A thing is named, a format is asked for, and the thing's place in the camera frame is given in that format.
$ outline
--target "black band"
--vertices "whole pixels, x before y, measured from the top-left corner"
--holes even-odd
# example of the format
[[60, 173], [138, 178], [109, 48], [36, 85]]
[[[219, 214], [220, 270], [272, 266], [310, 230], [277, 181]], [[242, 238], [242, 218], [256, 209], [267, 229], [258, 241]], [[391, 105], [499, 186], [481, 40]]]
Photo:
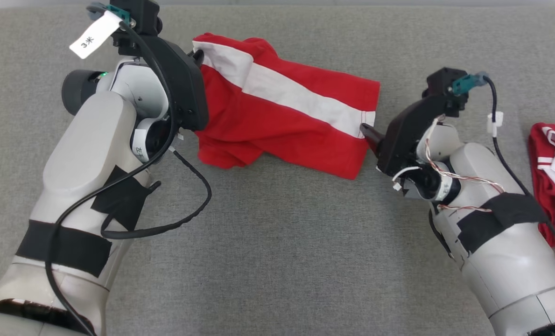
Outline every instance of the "black band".
[[537, 201], [522, 194], [503, 193], [480, 207], [491, 209], [491, 212], [473, 211], [458, 222], [462, 230], [458, 239], [469, 253], [475, 253], [482, 244], [514, 224], [547, 220]]
[[[105, 184], [111, 183], [126, 172], [115, 166]], [[134, 231], [145, 199], [151, 190], [143, 187], [134, 177], [107, 189], [94, 198], [91, 209], [102, 213], [114, 213], [113, 218], [128, 231]]]
[[[44, 261], [49, 250], [49, 241], [54, 224], [40, 221], [28, 221], [28, 231], [22, 240], [16, 255], [29, 259]], [[88, 232], [61, 227], [57, 236], [51, 262], [68, 266], [98, 277], [107, 264], [111, 242]]]

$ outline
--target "gray fabric surface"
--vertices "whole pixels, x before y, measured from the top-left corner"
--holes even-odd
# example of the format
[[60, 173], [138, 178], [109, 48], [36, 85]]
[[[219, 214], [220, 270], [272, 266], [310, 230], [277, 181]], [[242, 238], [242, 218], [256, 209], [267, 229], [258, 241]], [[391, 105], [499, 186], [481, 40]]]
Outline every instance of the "gray fabric surface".
[[[381, 130], [420, 98], [441, 66], [489, 72], [507, 113], [500, 143], [531, 185], [525, 138], [555, 123], [555, 8], [164, 7], [162, 36], [191, 48], [204, 32], [266, 38], [284, 59], [379, 80]], [[111, 70], [111, 43], [87, 60], [68, 50], [82, 7], [0, 11], [0, 276], [23, 237], [47, 157], [68, 126], [60, 86], [77, 68]], [[456, 122], [490, 145], [488, 89]], [[368, 155], [347, 181], [269, 155], [221, 170], [177, 145], [209, 179], [197, 219], [134, 243], [107, 305], [107, 331], [132, 335], [491, 335], [477, 300], [427, 223]], [[173, 157], [140, 226], [194, 209], [204, 188]]]

